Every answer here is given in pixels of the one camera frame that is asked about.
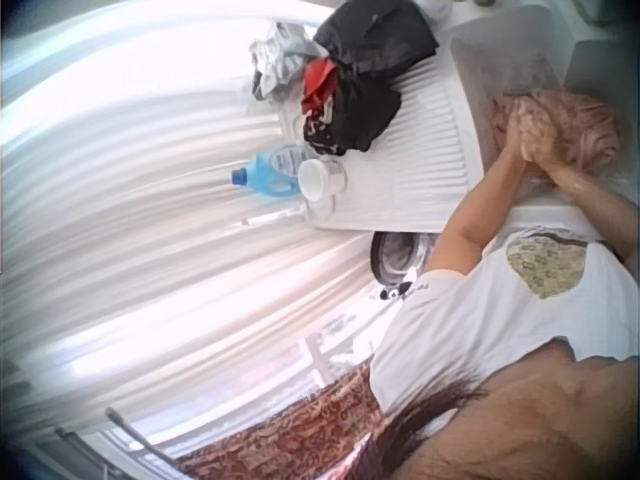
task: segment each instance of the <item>white cup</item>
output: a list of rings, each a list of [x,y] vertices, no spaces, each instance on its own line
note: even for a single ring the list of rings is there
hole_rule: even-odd
[[[298,169],[298,184],[307,200],[320,202],[344,191],[347,175],[335,160],[305,160]]]

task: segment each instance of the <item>woman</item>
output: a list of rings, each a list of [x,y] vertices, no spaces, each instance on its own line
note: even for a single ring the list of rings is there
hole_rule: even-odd
[[[347,478],[608,479],[637,454],[638,210],[562,163],[544,110],[516,110],[506,148],[452,215],[375,354],[371,388],[390,420]],[[615,254],[534,228],[483,255],[530,162]]]

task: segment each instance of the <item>sink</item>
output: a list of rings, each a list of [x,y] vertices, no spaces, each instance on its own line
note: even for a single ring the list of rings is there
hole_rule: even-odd
[[[614,110],[622,130],[623,152],[599,176],[610,188],[637,202],[637,42],[620,41],[601,29],[586,27],[571,16],[572,12],[558,8],[562,2],[520,3],[449,32],[483,171],[498,154],[491,125],[492,98],[503,92],[564,87],[600,98]],[[521,227],[548,224],[550,219],[596,233],[581,212],[546,182],[525,180],[511,222]]]
[[[333,213],[307,221],[321,228],[441,231],[497,157],[492,99],[535,87],[567,87],[612,106],[627,147],[601,176],[637,198],[637,47],[617,41],[616,32],[588,26],[572,2],[553,0],[485,9],[456,3],[436,37],[437,56],[398,79],[403,106],[387,131],[369,152],[338,159],[348,180]],[[524,182],[508,223],[596,233],[576,207],[536,179]]]

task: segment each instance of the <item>sheer curtain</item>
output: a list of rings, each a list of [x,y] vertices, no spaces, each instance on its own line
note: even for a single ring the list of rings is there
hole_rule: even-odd
[[[129,5],[153,11],[133,33],[107,9],[110,41],[86,50],[80,20],[7,49],[9,78],[37,79],[3,108],[3,431],[25,440],[192,398],[372,283],[368,234],[229,185],[283,141],[246,88],[266,22],[151,3]]]

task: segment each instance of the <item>white t-shirt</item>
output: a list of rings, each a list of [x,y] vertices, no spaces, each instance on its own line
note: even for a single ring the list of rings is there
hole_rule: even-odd
[[[371,389],[397,412],[461,374],[479,385],[554,338],[577,360],[638,355],[638,286],[604,245],[530,229],[467,276],[437,270],[414,283],[373,358]]]

